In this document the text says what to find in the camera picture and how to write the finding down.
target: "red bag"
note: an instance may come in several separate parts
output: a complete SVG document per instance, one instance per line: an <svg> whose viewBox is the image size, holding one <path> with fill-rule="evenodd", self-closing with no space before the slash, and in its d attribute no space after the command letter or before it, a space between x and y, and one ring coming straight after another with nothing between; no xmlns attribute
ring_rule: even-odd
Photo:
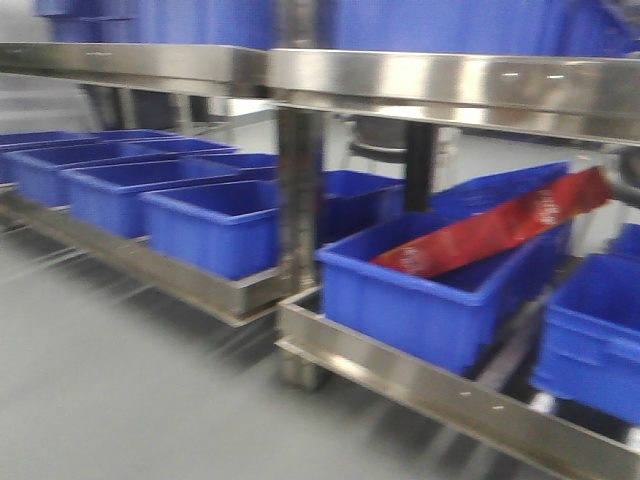
<svg viewBox="0 0 640 480"><path fill-rule="evenodd" d="M572 217L604 205L611 189L597 167L407 242L371 260L429 278L516 247Z"/></svg>

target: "shelf tier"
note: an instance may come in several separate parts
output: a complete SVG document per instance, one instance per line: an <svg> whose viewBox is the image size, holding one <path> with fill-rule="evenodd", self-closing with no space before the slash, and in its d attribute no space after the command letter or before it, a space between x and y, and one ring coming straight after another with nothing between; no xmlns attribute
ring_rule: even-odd
<svg viewBox="0 0 640 480"><path fill-rule="evenodd" d="M0 193L0 215L86 251L232 327L271 315L284 296L277 269L236 281L216 277L157 254L140 241L111 235L12 191Z"/></svg>
<svg viewBox="0 0 640 480"><path fill-rule="evenodd" d="M319 365L554 476L638 478L640 454L631 446L538 411L535 402L500 393L519 374L518 366L530 352L525 337L534 334L535 328L524 337L513 335L470 380L328 320L317 313L319 294L319 289L310 289L280 304L278 346L286 355L308 362L297 364L297 370L307 368L306 372L287 367L288 375L301 386L312 384L309 365ZM531 325L538 314L523 318L522 323Z"/></svg>
<svg viewBox="0 0 640 480"><path fill-rule="evenodd" d="M222 45L1 43L0 72L206 97L260 97L267 54Z"/></svg>
<svg viewBox="0 0 640 480"><path fill-rule="evenodd" d="M640 60L276 49L282 106L640 145Z"/></svg>

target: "floor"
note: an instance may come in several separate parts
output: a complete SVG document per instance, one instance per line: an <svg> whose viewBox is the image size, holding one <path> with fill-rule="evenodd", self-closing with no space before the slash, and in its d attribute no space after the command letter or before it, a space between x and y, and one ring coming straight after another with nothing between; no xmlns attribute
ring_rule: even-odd
<svg viewBox="0 0 640 480"><path fill-rule="evenodd" d="M234 134L274 148L268 126ZM455 180L567 155L465 138ZM234 331L27 229L1 234L0 478L550 478L343 379L283 385L272 327Z"/></svg>

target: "metal shelf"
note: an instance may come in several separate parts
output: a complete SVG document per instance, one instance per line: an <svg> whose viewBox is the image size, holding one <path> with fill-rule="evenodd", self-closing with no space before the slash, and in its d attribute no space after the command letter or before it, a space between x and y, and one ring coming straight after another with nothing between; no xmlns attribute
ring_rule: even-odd
<svg viewBox="0 0 640 480"><path fill-rule="evenodd" d="M0 193L0 215L87 251L105 263L155 285L232 327L241 327L275 311L284 296L277 269L230 281L159 255L143 243L93 228L12 191Z"/></svg>
<svg viewBox="0 0 640 480"><path fill-rule="evenodd" d="M222 45L0 44L0 73L204 97L263 97L266 65L266 52Z"/></svg>
<svg viewBox="0 0 640 480"><path fill-rule="evenodd" d="M286 355L309 362L283 373L297 384L313 386L310 365L318 365L421 414L561 478L636 480L640 455L619 440L584 425L536 410L535 402L500 393L530 353L539 310L529 309L518 330L476 371L473 380L451 374L360 335L318 313L320 291L310 289L281 303L278 346Z"/></svg>
<svg viewBox="0 0 640 480"><path fill-rule="evenodd" d="M282 105L640 145L640 61L272 50Z"/></svg>
<svg viewBox="0 0 640 480"><path fill-rule="evenodd" d="M293 279L290 290L303 292L280 306L285 378L314 388L326 369L554 475L638 479L640 451L626 439L541 409L543 400L564 405L547 394L502 393L535 359L539 314L513 324L511 337L472 376L456 376L325 318L313 259L324 112L408 122L406 206L419 208L437 125L639 146L639 79L637 60L271 51L267 84L279 106L285 219L281 269ZM522 385L530 388L526 376ZM617 428L630 442L638 436L634 426Z"/></svg>

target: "plastic crate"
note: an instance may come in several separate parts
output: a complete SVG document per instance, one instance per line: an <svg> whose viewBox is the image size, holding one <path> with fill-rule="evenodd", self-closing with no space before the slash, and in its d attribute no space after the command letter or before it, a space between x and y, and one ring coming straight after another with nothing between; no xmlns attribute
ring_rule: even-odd
<svg viewBox="0 0 640 480"><path fill-rule="evenodd" d="M209 142L198 138L171 138L158 140L135 140L135 145L141 145L154 150L159 150L174 156L184 156L185 154L212 154L212 153L235 153L237 147L224 143Z"/></svg>
<svg viewBox="0 0 640 480"><path fill-rule="evenodd" d="M625 223L609 248L613 255L640 261L640 225Z"/></svg>
<svg viewBox="0 0 640 480"><path fill-rule="evenodd" d="M140 193L238 180L238 170L198 160L68 170L71 215L126 238L147 233Z"/></svg>
<svg viewBox="0 0 640 480"><path fill-rule="evenodd" d="M48 207L67 205L67 185L60 172L72 168L166 160L164 154L126 143L27 150L6 154L18 191Z"/></svg>
<svg viewBox="0 0 640 480"><path fill-rule="evenodd" d="M270 49L276 41L273 0L139 0L143 43L211 43Z"/></svg>
<svg viewBox="0 0 640 480"><path fill-rule="evenodd" d="M9 170L9 160L4 157L5 153L47 147L82 145L95 143L96 141L97 138L90 134L60 131L0 135L0 183L13 181L13 176Z"/></svg>
<svg viewBox="0 0 640 480"><path fill-rule="evenodd" d="M104 43L138 43L139 23L129 18L99 18L96 20L101 41Z"/></svg>
<svg viewBox="0 0 640 480"><path fill-rule="evenodd" d="M201 155L198 158L212 160L240 169L243 180L275 180L278 156L268 153L231 153Z"/></svg>
<svg viewBox="0 0 640 480"><path fill-rule="evenodd" d="M98 0L36 0L36 15L41 17L95 17Z"/></svg>
<svg viewBox="0 0 640 480"><path fill-rule="evenodd" d="M324 173L320 238L334 242L402 214L404 181L350 170Z"/></svg>
<svg viewBox="0 0 640 480"><path fill-rule="evenodd" d="M319 250L325 315L422 360L463 372L491 340L498 322L537 296L556 265L544 236L434 279L369 263L448 223L435 214L406 214Z"/></svg>
<svg viewBox="0 0 640 480"><path fill-rule="evenodd" d="M273 0L208 0L204 42L269 50L276 45Z"/></svg>
<svg viewBox="0 0 640 480"><path fill-rule="evenodd" d="M560 54L620 57L631 51L634 33L625 20L601 0L573 2Z"/></svg>
<svg viewBox="0 0 640 480"><path fill-rule="evenodd" d="M531 383L640 424L640 264L593 255L552 296Z"/></svg>
<svg viewBox="0 0 640 480"><path fill-rule="evenodd" d="M133 142L163 138L177 138L176 134L159 130L106 130L92 133L95 137L108 142Z"/></svg>
<svg viewBox="0 0 640 480"><path fill-rule="evenodd" d="M557 162L473 178L436 193L430 205L445 217L467 218L557 180L568 169L568 162Z"/></svg>
<svg viewBox="0 0 640 480"><path fill-rule="evenodd" d="M549 55L566 0L333 0L322 46L345 50Z"/></svg>
<svg viewBox="0 0 640 480"><path fill-rule="evenodd" d="M277 187L240 182L142 196L152 249L237 280L278 261Z"/></svg>
<svg viewBox="0 0 640 480"><path fill-rule="evenodd" d="M52 18L51 37L55 42L99 43L102 41L98 22L86 18Z"/></svg>
<svg viewBox="0 0 640 480"><path fill-rule="evenodd" d="M137 18L138 0L99 0L101 17Z"/></svg>
<svg viewBox="0 0 640 480"><path fill-rule="evenodd" d="M467 53L556 55L567 0L472 1L464 12Z"/></svg>
<svg viewBox="0 0 640 480"><path fill-rule="evenodd" d="M138 0L142 43L205 43L207 0Z"/></svg>

